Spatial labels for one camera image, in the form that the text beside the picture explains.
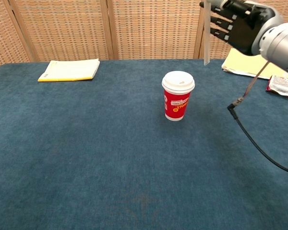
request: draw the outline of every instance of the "blue carpet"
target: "blue carpet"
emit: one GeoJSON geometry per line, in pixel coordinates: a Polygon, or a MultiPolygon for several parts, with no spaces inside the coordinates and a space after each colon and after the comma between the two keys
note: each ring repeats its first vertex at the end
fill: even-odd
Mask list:
{"type": "MultiPolygon", "coordinates": [[[[288,230],[288,173],[226,107],[252,80],[222,60],[102,61],[93,80],[43,82],[47,63],[0,66],[0,230],[288,230]],[[161,80],[192,74],[184,119],[161,80]]],[[[288,167],[288,99],[258,80],[236,111],[288,167]]]]}

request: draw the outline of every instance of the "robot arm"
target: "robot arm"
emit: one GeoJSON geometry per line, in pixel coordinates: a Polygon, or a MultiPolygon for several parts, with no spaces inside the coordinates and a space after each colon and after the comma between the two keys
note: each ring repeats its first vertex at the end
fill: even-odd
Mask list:
{"type": "Polygon", "coordinates": [[[208,1],[213,12],[229,20],[212,16],[211,22],[225,32],[211,28],[211,34],[245,55],[261,54],[288,72],[288,23],[276,9],[249,0],[208,1]]]}

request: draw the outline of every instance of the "cup lid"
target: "cup lid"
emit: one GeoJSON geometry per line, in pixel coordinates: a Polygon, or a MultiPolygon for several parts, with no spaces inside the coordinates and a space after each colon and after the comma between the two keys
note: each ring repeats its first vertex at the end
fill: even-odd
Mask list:
{"type": "Polygon", "coordinates": [[[162,86],[165,90],[173,93],[188,93],[195,88],[193,76],[184,71],[172,71],[167,73],[162,86]]]}

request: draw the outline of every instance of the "wicker screen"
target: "wicker screen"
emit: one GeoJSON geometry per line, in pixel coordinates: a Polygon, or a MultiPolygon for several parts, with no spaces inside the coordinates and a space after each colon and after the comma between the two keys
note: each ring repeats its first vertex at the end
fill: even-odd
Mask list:
{"type": "Polygon", "coordinates": [[[38,60],[109,59],[101,9],[105,0],[10,1],[38,60]]]}
{"type": "Polygon", "coordinates": [[[114,53],[119,59],[193,58],[199,2],[108,0],[114,53]]]}
{"type": "MultiPolygon", "coordinates": [[[[288,0],[257,0],[256,2],[275,7],[278,12],[284,17],[284,21],[288,22],[288,0]]],[[[210,58],[211,59],[224,59],[227,57],[231,46],[223,41],[211,36],[210,58]]]]}
{"type": "Polygon", "coordinates": [[[16,32],[6,7],[0,0],[0,65],[28,62],[29,57],[16,32]]]}

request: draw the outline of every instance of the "red paper cup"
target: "red paper cup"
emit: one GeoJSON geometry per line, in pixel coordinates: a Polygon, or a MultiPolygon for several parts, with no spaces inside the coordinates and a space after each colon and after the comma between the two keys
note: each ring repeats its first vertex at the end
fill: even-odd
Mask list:
{"type": "Polygon", "coordinates": [[[167,73],[163,80],[165,117],[171,121],[183,119],[195,82],[191,74],[183,71],[167,73]]]}

